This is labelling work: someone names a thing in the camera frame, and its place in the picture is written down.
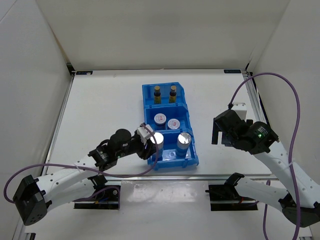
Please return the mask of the silver-lid white jar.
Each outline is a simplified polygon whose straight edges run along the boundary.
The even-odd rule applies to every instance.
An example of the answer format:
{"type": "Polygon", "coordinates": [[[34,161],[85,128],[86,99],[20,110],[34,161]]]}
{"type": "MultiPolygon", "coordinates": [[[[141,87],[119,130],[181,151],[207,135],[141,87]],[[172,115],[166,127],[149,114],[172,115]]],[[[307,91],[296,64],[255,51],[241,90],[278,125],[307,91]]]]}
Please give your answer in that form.
{"type": "Polygon", "coordinates": [[[164,150],[164,136],[160,132],[155,132],[154,137],[151,137],[150,140],[153,144],[156,143],[158,147],[158,160],[162,158],[163,150],[164,150]]]}
{"type": "Polygon", "coordinates": [[[185,157],[189,146],[192,142],[192,137],[188,132],[182,132],[177,137],[176,144],[176,155],[180,157],[185,157]]]}

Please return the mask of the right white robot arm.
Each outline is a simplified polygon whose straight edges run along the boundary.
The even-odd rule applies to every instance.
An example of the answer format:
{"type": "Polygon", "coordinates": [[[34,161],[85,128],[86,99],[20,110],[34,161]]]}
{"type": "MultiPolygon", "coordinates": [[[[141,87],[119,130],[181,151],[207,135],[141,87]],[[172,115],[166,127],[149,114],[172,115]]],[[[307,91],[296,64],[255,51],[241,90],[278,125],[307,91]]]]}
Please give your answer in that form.
{"type": "Polygon", "coordinates": [[[320,221],[320,186],[297,163],[289,161],[289,154],[270,126],[241,119],[236,111],[228,109],[213,119],[213,145],[218,143],[219,132],[226,136],[231,147],[261,161],[284,186],[267,186],[235,172],[224,183],[227,198],[255,199],[279,210],[302,228],[320,221]]]}

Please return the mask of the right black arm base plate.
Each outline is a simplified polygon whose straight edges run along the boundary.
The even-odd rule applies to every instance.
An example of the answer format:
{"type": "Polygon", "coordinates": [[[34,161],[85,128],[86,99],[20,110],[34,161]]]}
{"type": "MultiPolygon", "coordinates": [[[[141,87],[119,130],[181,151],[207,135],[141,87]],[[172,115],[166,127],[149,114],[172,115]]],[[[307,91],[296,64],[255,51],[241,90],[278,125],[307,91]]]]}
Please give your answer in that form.
{"type": "Polygon", "coordinates": [[[205,192],[209,195],[212,212],[258,210],[258,203],[255,199],[240,196],[233,186],[209,184],[205,192]]]}

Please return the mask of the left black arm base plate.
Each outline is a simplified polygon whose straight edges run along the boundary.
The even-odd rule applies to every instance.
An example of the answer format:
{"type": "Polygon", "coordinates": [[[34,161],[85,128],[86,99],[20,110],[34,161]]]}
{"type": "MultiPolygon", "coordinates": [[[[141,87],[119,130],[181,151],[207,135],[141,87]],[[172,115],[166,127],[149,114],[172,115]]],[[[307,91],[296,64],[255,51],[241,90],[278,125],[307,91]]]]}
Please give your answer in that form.
{"type": "Polygon", "coordinates": [[[121,185],[106,185],[98,188],[89,200],[74,202],[76,210],[118,210],[120,208],[121,185]]]}

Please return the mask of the red-label lid jar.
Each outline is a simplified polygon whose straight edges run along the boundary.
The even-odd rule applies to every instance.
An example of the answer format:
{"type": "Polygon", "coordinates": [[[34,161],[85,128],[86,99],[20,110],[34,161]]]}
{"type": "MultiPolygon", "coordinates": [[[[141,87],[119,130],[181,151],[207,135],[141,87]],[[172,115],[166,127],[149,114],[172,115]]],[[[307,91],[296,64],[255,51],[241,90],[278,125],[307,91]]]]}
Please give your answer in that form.
{"type": "Polygon", "coordinates": [[[157,113],[154,116],[154,123],[157,130],[165,130],[167,125],[167,117],[163,113],[157,113]]]}
{"type": "Polygon", "coordinates": [[[176,118],[171,118],[168,122],[167,122],[167,129],[168,130],[177,130],[179,129],[181,126],[181,123],[178,119],[176,118]]]}

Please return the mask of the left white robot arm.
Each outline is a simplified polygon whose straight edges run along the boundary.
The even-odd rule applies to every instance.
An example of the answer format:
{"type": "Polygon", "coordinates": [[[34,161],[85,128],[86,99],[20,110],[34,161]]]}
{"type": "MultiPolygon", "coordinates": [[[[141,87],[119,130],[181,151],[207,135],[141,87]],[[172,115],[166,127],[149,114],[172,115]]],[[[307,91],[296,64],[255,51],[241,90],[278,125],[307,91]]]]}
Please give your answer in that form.
{"type": "Polygon", "coordinates": [[[23,224],[33,225],[60,205],[103,198],[109,188],[106,171],[120,158],[137,154],[146,160],[158,152],[155,132],[150,125],[139,126],[134,134],[118,129],[74,164],[61,164],[59,171],[37,178],[24,177],[13,196],[13,203],[23,224]]]}

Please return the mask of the brown bottle yellow label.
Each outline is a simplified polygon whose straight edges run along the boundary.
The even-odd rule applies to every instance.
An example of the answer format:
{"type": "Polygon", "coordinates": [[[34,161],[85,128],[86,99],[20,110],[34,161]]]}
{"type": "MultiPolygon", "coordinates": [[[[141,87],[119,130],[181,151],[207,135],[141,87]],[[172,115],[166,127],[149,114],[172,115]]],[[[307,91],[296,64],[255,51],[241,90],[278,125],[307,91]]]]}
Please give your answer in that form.
{"type": "Polygon", "coordinates": [[[160,88],[159,85],[156,85],[154,87],[153,96],[154,96],[154,104],[155,105],[161,104],[161,102],[162,102],[162,99],[161,99],[161,88],[160,88]]]}
{"type": "Polygon", "coordinates": [[[175,85],[172,85],[170,87],[168,102],[170,104],[173,104],[173,103],[176,103],[176,100],[177,100],[177,87],[175,85]]]}

